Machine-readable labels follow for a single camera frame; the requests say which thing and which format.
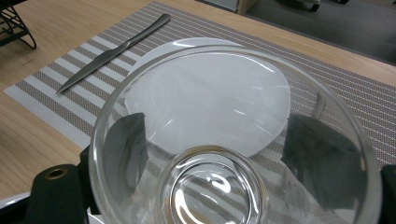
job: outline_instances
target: wooden surface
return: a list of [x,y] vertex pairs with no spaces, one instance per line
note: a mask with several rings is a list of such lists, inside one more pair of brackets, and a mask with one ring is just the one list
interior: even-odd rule
[[[3,90],[149,4],[150,0],[29,0],[15,8],[37,42],[0,48],[0,200],[30,190],[33,178],[53,165],[78,164],[81,151]],[[160,0],[171,7],[297,50],[396,87],[396,67],[210,7],[193,0]]]

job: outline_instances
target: knife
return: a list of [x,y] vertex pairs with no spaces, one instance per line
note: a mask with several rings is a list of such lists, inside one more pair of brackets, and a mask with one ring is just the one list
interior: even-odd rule
[[171,16],[168,14],[162,14],[158,20],[152,23],[148,28],[144,31],[135,35],[131,39],[125,41],[120,46],[116,47],[115,49],[109,49],[104,51],[103,53],[99,54],[96,58],[93,59],[92,62],[85,65],[81,70],[75,73],[72,77],[70,77],[56,93],[61,93],[67,90],[69,87],[73,86],[76,82],[82,80],[84,77],[101,67],[103,64],[107,63],[108,61],[115,58],[120,53],[124,52],[126,49],[130,48],[131,46],[137,44],[140,40],[145,38],[148,35],[151,35],[154,31],[161,28],[167,22],[169,22]]

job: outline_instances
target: placemat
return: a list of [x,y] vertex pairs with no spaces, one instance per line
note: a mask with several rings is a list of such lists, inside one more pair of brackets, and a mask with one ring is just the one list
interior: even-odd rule
[[[63,95],[55,93],[96,55],[138,34],[162,13],[172,16],[162,29],[80,81],[73,91]],[[396,163],[396,88],[157,2],[96,35],[6,89],[5,93],[85,148],[90,143],[92,127],[101,107],[137,60],[164,43],[198,36],[228,39],[299,64],[330,86],[352,108],[372,140],[380,167]]]

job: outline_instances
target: knife blade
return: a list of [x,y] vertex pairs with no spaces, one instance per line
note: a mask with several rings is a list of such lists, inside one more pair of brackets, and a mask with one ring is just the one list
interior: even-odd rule
[[168,14],[162,14],[158,20],[152,23],[148,28],[144,31],[140,32],[138,35],[135,35],[131,39],[125,41],[123,44],[119,45],[115,49],[109,49],[95,57],[90,63],[82,67],[77,73],[75,73],[72,77],[70,77],[56,93],[62,93],[67,90],[71,86],[73,86],[76,82],[82,80],[84,77],[101,67],[103,64],[109,62],[114,59],[117,55],[124,52],[131,46],[137,44],[140,40],[144,39],[148,35],[151,35],[156,30],[160,29],[163,25],[169,22],[171,16]]

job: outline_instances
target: caster wheel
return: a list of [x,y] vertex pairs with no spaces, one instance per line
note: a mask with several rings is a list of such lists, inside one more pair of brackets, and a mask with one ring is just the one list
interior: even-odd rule
[[318,11],[318,9],[319,9],[319,7],[320,7],[320,5],[313,5],[312,7],[311,7],[311,11]]

